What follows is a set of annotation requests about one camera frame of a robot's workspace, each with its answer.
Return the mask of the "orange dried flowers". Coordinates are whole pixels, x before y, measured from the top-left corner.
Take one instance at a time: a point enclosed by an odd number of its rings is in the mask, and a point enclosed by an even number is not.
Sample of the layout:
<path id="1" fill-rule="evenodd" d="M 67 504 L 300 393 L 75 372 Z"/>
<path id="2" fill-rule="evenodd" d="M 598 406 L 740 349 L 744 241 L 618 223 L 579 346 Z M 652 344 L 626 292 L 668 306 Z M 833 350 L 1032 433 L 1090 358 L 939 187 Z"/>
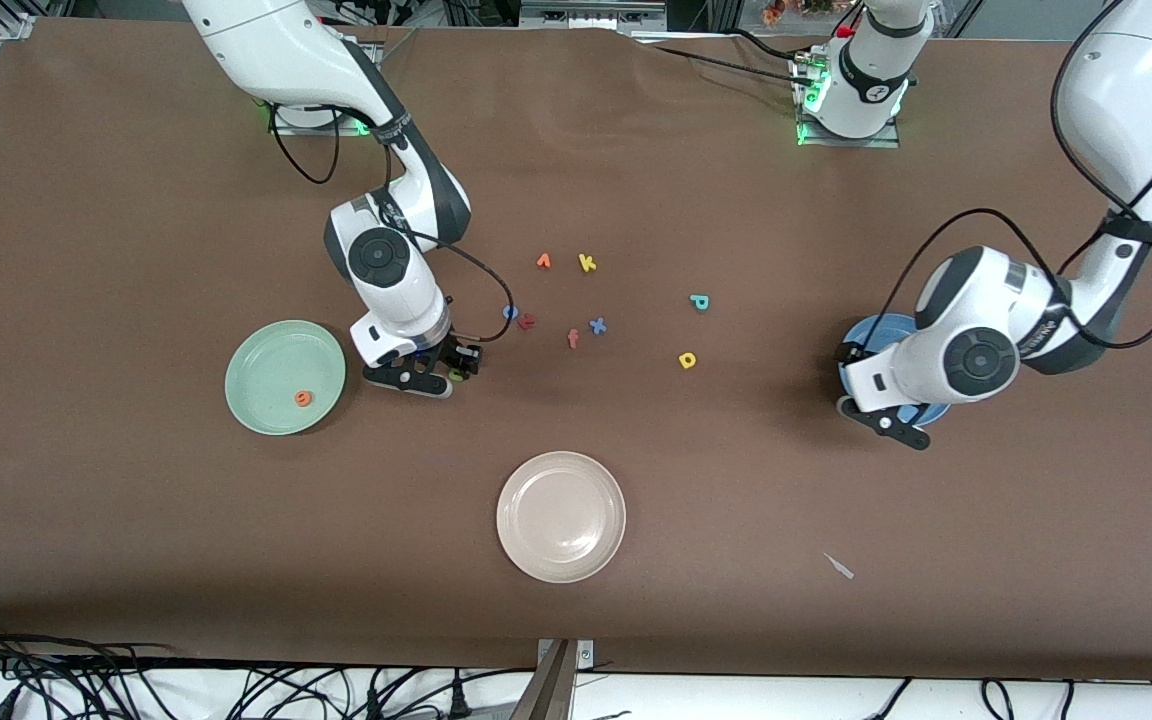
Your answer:
<path id="1" fill-rule="evenodd" d="M 826 18 L 849 8 L 849 0 L 765 0 L 763 26 L 776 26 L 786 15 L 795 20 Z"/>

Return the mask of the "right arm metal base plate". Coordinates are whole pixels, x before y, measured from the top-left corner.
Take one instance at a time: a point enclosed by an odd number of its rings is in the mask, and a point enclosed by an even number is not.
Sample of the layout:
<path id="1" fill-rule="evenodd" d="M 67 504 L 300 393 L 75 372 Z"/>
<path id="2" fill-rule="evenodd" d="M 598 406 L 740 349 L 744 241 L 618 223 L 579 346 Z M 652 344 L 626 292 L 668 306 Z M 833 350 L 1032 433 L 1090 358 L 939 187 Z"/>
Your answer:
<path id="1" fill-rule="evenodd" d="M 362 120 L 349 118 L 343 111 L 328 108 L 328 106 L 285 106 L 270 101 L 262 101 L 262 104 L 268 106 L 274 132 L 279 136 L 364 137 L 371 135 L 370 128 Z"/>

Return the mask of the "light green plate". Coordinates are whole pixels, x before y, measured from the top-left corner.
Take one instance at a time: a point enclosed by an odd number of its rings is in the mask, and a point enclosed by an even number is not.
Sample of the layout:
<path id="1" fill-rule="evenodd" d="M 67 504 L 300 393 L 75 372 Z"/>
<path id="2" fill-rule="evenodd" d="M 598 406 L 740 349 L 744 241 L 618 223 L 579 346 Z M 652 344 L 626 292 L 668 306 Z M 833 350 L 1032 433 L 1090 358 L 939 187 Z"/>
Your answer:
<path id="1" fill-rule="evenodd" d="M 346 354 L 321 325 L 289 319 L 265 325 L 238 346 L 225 374 L 225 397 L 234 419 L 262 435 L 312 429 L 338 406 L 346 386 Z M 297 407 L 294 393 L 314 392 L 314 404 Z"/>

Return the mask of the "beige plate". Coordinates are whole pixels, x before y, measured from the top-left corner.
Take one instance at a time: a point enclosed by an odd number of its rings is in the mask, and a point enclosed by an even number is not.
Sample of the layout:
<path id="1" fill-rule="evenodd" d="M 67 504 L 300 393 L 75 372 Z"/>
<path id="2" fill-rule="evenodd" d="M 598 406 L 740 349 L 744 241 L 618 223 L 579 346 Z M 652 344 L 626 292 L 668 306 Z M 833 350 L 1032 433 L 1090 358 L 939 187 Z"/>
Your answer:
<path id="1" fill-rule="evenodd" d="M 552 450 L 509 473 L 495 509 L 500 547 L 526 577 L 573 584 L 594 577 L 626 537 L 627 506 L 613 473 L 579 452 Z"/>

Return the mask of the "blue plate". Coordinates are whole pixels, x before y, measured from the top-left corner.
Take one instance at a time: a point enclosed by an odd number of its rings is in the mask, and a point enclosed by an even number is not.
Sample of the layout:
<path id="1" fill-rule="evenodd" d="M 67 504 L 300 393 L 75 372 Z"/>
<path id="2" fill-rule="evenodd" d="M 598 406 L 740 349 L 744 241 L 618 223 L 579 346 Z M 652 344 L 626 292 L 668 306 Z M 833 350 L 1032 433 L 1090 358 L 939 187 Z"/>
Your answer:
<path id="1" fill-rule="evenodd" d="M 884 347 L 896 343 L 902 338 L 910 336 L 915 331 L 916 323 L 914 316 L 887 313 L 882 314 L 882 318 L 879 319 L 877 314 L 870 314 L 867 318 L 861 319 L 861 323 L 854 324 L 846 332 L 842 343 L 864 344 L 867 342 L 867 351 L 877 354 L 882 351 Z M 905 420 L 905 423 L 915 425 L 915 427 L 923 429 L 925 425 L 934 423 L 934 420 L 940 420 L 947 414 L 948 406 L 927 404 L 919 407 L 905 404 L 897 406 L 896 411 L 900 420 Z"/>

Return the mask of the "grey metal post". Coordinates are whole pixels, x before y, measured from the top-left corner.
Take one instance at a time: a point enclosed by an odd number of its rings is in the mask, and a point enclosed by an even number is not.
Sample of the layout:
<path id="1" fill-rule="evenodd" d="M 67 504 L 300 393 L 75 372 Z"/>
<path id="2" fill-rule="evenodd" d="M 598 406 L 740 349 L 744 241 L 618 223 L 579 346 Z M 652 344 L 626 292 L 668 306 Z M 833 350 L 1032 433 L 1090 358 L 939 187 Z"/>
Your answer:
<path id="1" fill-rule="evenodd" d="M 570 720 L 579 642 L 548 641 L 509 720 Z"/>

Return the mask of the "brown table cover sheet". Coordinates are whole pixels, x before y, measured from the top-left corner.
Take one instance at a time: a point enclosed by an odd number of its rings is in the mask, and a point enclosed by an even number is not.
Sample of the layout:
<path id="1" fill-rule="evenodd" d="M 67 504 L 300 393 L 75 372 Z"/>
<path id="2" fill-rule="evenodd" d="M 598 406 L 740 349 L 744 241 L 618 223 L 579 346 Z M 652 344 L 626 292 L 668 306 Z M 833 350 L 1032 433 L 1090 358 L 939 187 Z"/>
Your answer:
<path id="1" fill-rule="evenodd" d="M 348 138 L 310 184 L 192 24 L 40 20 L 0 56 L 0 632 L 209 659 L 524 667 L 582 637 L 613 670 L 1152 676 L 1152 341 L 1023 370 L 924 452 L 835 407 L 838 342 L 938 223 L 1005 211 L 1051 263 L 1093 232 L 1102 199 L 1049 129 L 1062 56 L 932 41 L 900 146 L 838 149 L 796 145 L 771 81 L 605 29 L 420 29 L 382 69 L 471 197 L 463 247 L 535 328 L 450 397 L 353 378 L 311 432 L 266 437 L 229 414 L 225 369 L 262 325 L 346 340 L 364 314 L 323 232 L 381 183 L 381 150 Z M 552 450 L 626 497 L 584 582 L 526 577 L 498 541 L 509 473 Z"/>

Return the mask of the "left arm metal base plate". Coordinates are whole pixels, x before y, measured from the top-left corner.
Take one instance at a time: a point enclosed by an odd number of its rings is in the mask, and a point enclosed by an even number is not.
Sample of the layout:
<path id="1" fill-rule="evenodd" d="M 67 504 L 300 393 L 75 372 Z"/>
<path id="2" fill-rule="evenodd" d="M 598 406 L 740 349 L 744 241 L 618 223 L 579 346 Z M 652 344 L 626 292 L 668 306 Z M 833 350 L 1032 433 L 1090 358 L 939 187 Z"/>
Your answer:
<path id="1" fill-rule="evenodd" d="M 832 59 L 799 53 L 788 61 L 794 90 L 796 135 L 801 146 L 896 149 L 896 115 L 908 77 L 873 82 L 863 76 L 855 83 L 838 76 Z"/>

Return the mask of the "aluminium frame crossbar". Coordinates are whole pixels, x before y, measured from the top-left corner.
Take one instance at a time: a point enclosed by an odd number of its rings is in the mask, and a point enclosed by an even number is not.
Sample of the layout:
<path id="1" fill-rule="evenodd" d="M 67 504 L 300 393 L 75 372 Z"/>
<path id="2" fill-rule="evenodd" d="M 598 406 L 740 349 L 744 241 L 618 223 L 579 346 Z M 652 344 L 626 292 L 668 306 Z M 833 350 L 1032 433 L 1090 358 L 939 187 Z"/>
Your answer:
<path id="1" fill-rule="evenodd" d="M 518 26 L 613 29 L 622 35 L 666 32 L 664 0 L 520 0 Z"/>

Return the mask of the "silver table edge bracket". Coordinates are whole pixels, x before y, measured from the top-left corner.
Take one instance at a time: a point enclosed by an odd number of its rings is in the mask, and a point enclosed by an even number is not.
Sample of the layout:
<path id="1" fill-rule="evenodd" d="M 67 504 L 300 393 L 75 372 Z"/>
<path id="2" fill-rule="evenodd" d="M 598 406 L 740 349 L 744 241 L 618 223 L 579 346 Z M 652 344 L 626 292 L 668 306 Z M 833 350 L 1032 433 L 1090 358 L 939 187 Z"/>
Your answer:
<path id="1" fill-rule="evenodd" d="M 550 647 L 553 647 L 558 643 L 558 639 L 545 638 L 538 642 L 538 666 L 544 660 L 545 655 L 548 655 Z M 570 642 L 573 647 L 576 647 L 576 669 L 577 670 L 593 670 L 594 669 L 594 641 L 593 639 L 573 639 Z"/>

